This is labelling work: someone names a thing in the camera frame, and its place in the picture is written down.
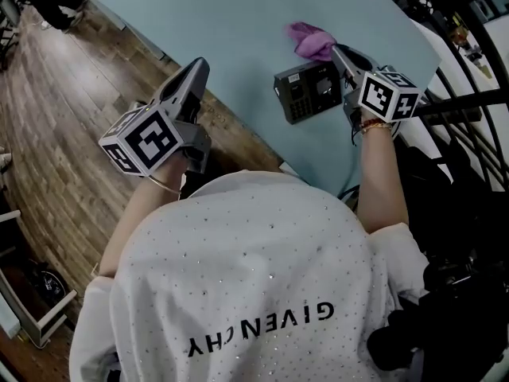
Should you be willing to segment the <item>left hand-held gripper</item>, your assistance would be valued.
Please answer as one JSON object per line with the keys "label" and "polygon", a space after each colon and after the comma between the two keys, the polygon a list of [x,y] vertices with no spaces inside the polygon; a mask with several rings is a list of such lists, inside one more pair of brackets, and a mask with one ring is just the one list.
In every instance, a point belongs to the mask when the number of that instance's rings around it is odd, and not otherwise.
{"label": "left hand-held gripper", "polygon": [[[122,173],[148,177],[177,151],[188,159],[188,170],[205,171],[212,141],[202,126],[180,120],[196,120],[209,73],[208,62],[196,58],[156,90],[156,104],[129,110],[100,138],[99,146]],[[165,109],[170,107],[179,108],[175,119]]]}

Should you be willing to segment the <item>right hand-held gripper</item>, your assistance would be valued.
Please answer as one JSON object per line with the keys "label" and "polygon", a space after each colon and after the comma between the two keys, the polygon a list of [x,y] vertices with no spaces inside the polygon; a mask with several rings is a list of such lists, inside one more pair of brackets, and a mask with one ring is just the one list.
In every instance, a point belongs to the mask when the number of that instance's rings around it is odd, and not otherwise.
{"label": "right hand-held gripper", "polygon": [[414,116],[421,90],[408,76],[390,65],[374,68],[370,57],[347,45],[332,47],[332,62],[349,89],[344,113],[353,134],[361,130],[362,110],[390,125]]}

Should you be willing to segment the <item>purple cloth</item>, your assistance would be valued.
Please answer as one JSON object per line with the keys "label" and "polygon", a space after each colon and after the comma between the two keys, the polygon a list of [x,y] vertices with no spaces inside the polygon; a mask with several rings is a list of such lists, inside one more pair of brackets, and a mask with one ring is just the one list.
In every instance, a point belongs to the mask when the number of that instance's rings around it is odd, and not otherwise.
{"label": "purple cloth", "polygon": [[307,60],[331,61],[336,39],[328,32],[303,21],[286,26],[286,33],[295,44],[294,52]]}

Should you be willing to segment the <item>person's left forearm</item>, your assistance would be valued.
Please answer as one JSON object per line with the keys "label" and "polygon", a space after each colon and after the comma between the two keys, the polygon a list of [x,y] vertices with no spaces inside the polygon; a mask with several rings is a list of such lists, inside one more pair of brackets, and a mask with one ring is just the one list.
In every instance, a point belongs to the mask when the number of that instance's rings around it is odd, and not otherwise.
{"label": "person's left forearm", "polygon": [[[188,159],[181,153],[172,154],[152,174],[171,189],[181,189],[181,180],[188,167]],[[144,177],[133,192],[113,234],[104,250],[98,275],[114,278],[119,260],[128,239],[140,223],[163,205],[177,201],[180,196],[169,193]]]}

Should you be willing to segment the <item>person's right forearm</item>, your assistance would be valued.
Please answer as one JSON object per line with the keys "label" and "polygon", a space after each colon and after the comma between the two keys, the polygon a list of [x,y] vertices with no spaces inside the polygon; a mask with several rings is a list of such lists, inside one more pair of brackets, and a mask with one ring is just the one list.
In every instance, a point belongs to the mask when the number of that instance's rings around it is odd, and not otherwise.
{"label": "person's right forearm", "polygon": [[380,123],[363,133],[357,216],[368,233],[409,223],[391,132]]}

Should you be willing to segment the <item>light blue white-legged table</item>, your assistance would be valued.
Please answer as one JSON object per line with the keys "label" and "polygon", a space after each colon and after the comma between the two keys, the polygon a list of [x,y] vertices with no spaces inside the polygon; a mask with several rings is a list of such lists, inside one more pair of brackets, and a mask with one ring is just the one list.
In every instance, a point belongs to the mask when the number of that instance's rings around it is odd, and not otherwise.
{"label": "light blue white-legged table", "polygon": [[304,21],[426,88],[441,60],[391,0],[99,0],[181,65],[210,65],[208,90],[306,182],[333,195],[359,180],[359,138],[340,107],[286,121],[274,76],[301,63],[286,26]]}

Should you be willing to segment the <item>thin gold bangle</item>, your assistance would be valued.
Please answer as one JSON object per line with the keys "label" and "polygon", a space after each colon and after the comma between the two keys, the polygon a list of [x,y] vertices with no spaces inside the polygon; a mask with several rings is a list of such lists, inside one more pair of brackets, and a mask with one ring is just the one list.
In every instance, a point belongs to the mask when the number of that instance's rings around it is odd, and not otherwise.
{"label": "thin gold bangle", "polygon": [[164,184],[162,181],[159,181],[158,179],[156,179],[155,177],[149,175],[148,178],[157,186],[159,186],[160,188],[164,189],[165,191],[169,192],[169,193],[172,193],[172,194],[175,194],[177,196],[180,196],[181,195],[181,191],[180,190],[175,190],[175,189],[171,189],[170,187],[168,187],[166,184]]}

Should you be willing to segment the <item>black metal railing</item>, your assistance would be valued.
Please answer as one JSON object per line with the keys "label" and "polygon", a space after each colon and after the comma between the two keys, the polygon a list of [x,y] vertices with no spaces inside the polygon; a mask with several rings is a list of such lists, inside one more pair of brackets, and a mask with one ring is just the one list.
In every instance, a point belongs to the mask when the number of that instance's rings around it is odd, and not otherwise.
{"label": "black metal railing", "polygon": [[418,117],[440,146],[467,152],[490,190],[509,192],[509,68],[469,0],[391,0],[434,44],[441,63]]}

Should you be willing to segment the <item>black office chair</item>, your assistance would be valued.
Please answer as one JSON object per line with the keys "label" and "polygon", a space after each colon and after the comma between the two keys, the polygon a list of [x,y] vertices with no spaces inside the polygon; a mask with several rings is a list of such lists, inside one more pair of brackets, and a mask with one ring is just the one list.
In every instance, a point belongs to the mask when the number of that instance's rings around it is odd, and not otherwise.
{"label": "black office chair", "polygon": [[509,192],[490,190],[456,143],[445,146],[452,177],[416,146],[394,144],[410,231],[427,259],[509,261]]}

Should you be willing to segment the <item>person's white dotted shirt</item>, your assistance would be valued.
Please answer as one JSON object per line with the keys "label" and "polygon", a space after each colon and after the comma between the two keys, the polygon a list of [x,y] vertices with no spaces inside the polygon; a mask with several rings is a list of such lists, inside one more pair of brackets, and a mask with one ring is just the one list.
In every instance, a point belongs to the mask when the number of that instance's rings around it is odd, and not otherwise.
{"label": "person's white dotted shirt", "polygon": [[405,224],[367,233],[339,199],[238,172],[148,215],[84,294],[71,382],[404,382],[367,350],[424,292]]}

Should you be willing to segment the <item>grey-backed office chair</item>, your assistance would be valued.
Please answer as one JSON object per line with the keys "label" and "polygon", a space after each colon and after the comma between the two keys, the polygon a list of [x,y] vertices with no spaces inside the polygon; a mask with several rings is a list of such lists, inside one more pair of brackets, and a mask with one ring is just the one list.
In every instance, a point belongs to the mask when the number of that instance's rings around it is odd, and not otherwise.
{"label": "grey-backed office chair", "polygon": [[0,72],[7,68],[7,54],[18,45],[18,27],[21,11],[15,0],[0,1]]}

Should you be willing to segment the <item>black round device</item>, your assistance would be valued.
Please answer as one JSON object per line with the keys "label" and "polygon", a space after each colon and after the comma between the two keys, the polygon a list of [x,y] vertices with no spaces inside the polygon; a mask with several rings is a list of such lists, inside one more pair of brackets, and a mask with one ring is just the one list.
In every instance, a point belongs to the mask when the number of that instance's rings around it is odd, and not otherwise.
{"label": "black round device", "polygon": [[30,283],[48,305],[55,306],[68,293],[67,283],[46,262],[29,259],[26,267]]}

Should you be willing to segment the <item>black equipment pack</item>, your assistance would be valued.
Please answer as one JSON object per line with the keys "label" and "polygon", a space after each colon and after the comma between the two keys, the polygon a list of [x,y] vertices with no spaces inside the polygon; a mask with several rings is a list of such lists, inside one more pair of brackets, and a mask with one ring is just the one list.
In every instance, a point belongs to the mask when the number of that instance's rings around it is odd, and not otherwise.
{"label": "black equipment pack", "polygon": [[367,339],[372,360],[404,382],[480,382],[509,348],[509,255],[434,256],[424,281]]}

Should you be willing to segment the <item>white frame desk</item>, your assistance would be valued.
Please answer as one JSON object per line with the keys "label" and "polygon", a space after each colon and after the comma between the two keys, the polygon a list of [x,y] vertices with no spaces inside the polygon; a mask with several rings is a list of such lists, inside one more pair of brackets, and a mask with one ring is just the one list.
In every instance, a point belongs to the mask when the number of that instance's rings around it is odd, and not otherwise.
{"label": "white frame desk", "polygon": [[15,246],[0,251],[0,329],[10,339],[25,335],[36,347],[42,349],[56,330],[68,320],[64,311],[67,305],[76,298],[77,291],[68,288],[68,293],[55,306],[48,305],[27,277],[26,266],[30,258],[26,257],[21,261],[21,268],[25,271],[24,275],[29,285],[35,290],[36,296],[42,299],[48,307],[40,317],[35,316],[29,310],[28,299],[23,298],[21,293],[14,289],[2,269],[2,258],[16,252]]}

